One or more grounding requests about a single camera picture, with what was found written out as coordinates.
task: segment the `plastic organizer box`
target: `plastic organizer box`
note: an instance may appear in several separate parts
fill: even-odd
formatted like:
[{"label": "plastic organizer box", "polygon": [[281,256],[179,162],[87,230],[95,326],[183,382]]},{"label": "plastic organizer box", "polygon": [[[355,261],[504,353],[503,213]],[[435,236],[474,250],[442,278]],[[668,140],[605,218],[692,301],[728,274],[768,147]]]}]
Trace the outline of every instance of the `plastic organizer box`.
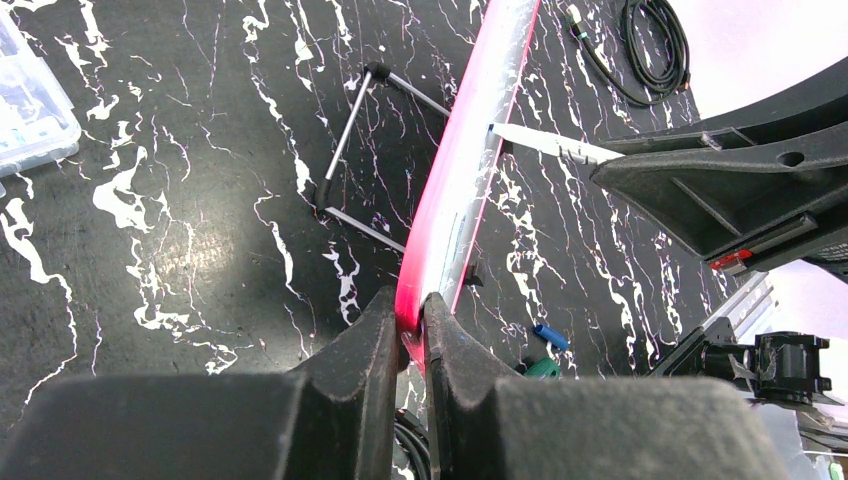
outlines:
[{"label": "plastic organizer box", "polygon": [[[79,151],[73,105],[0,8],[0,179]],[[6,190],[0,185],[0,198]]]}]

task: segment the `black marble-pattern surface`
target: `black marble-pattern surface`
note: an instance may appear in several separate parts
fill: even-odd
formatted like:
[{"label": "black marble-pattern surface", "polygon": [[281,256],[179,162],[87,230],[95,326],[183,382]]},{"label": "black marble-pattern surface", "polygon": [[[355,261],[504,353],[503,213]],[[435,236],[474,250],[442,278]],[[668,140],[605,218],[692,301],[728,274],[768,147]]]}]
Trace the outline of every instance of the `black marble-pattern surface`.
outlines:
[{"label": "black marble-pattern surface", "polygon": [[[4,2],[83,127],[79,154],[2,180],[4,438],[46,382],[284,371],[353,322],[401,260],[311,205],[361,66],[381,60],[449,106],[486,7]],[[622,71],[621,2],[578,5]],[[512,121],[592,141],[698,119],[688,93],[649,110],[615,96],[579,53],[566,6],[542,1]],[[652,31],[639,34],[661,61]],[[438,113],[373,88],[334,204],[404,242],[443,129]],[[566,377],[647,372],[736,287],[585,172],[520,147],[495,175],[472,256],[488,278],[463,293],[463,325],[520,367],[550,353],[528,333],[550,324],[572,344],[554,356]],[[398,405],[423,400],[411,368]]]}]

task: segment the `blue connector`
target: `blue connector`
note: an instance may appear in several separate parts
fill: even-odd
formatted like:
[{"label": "blue connector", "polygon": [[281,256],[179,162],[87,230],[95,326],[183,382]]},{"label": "blue connector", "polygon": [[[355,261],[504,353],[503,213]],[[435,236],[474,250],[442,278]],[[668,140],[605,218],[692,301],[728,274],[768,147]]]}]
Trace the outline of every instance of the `blue connector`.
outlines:
[{"label": "blue connector", "polygon": [[547,325],[539,324],[539,325],[536,325],[535,328],[533,328],[533,332],[535,332],[536,335],[538,335],[538,336],[544,338],[545,340],[551,342],[551,344],[553,344],[553,346],[557,347],[558,349],[562,350],[563,352],[568,350],[568,340],[566,340],[565,337],[562,336],[562,334],[560,334],[559,332],[557,332],[553,328],[551,328]]}]

